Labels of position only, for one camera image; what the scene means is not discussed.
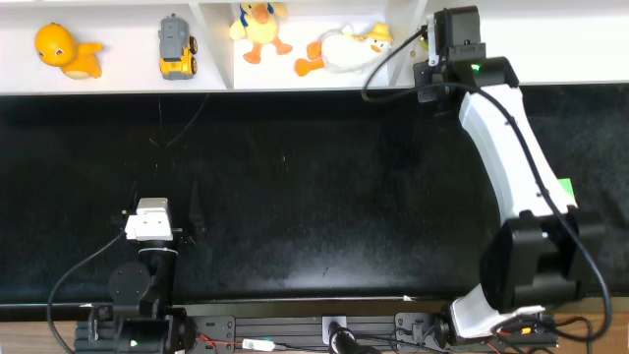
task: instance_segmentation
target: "wooden surface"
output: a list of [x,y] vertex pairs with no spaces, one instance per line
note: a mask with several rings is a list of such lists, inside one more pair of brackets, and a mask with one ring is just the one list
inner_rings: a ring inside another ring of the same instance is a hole
[[[558,315],[557,320],[562,321],[573,315]],[[594,329],[600,326],[602,315],[584,314],[590,319]],[[65,322],[55,324],[61,336],[72,346],[74,340],[75,323]],[[629,353],[628,327],[629,314],[614,314],[612,327],[607,335],[595,342],[594,353],[597,354],[625,354]],[[585,325],[576,323],[564,328],[575,334],[585,335]],[[26,353],[63,353],[50,333],[47,323],[0,323],[0,354],[26,354]],[[586,353],[586,347],[582,343],[574,343],[561,339],[559,348],[555,353],[579,354]]]

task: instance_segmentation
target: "plush toy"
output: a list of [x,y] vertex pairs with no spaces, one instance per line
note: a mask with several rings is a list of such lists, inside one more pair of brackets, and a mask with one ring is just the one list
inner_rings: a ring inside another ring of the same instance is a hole
[[234,40],[246,37],[254,44],[254,49],[245,54],[244,58],[252,64],[259,64],[260,53],[265,44],[275,45],[278,55],[288,54],[293,47],[282,43],[277,34],[279,25],[275,15],[280,18],[288,16],[286,6],[280,3],[241,3],[240,18],[229,29]]
[[362,74],[384,58],[392,43],[389,27],[382,23],[375,24],[372,31],[365,35],[355,35],[350,25],[332,29],[308,45],[310,61],[299,59],[295,63],[295,71],[300,77],[317,69],[337,74]]
[[60,25],[42,27],[35,36],[35,48],[42,62],[61,68],[69,78],[96,79],[102,74],[95,55],[102,50],[102,44],[77,43],[70,32]]

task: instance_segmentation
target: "yellow and gray toy truck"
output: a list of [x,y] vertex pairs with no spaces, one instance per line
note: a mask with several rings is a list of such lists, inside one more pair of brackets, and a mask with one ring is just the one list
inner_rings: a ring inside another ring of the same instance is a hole
[[161,21],[159,31],[159,70],[166,80],[191,79],[197,73],[197,40],[188,23],[175,17]]

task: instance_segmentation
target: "black mat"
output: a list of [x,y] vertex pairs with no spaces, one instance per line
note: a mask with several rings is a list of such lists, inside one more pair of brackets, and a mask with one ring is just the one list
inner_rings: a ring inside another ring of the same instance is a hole
[[[627,86],[524,88],[533,128],[583,208],[603,213],[600,266],[629,290]],[[180,250],[178,302],[410,295],[478,283],[497,228],[480,158],[455,117],[427,118],[355,92],[0,98],[0,303],[45,302],[52,284],[115,235],[133,190],[188,212],[206,239]],[[136,249],[120,243],[73,276],[61,301],[106,300]]]

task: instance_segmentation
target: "white arm segment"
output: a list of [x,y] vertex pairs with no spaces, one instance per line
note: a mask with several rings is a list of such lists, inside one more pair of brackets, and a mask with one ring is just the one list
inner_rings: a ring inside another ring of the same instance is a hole
[[[576,202],[563,190],[543,156],[527,120],[520,89],[496,85],[483,90],[497,99],[515,118],[543,183],[559,211],[566,213],[567,206],[576,206]],[[552,211],[540,194],[522,147],[500,111],[481,95],[466,93],[459,119],[483,159],[500,209],[500,223],[519,217],[520,212],[525,210],[530,210],[535,216],[551,215]]]

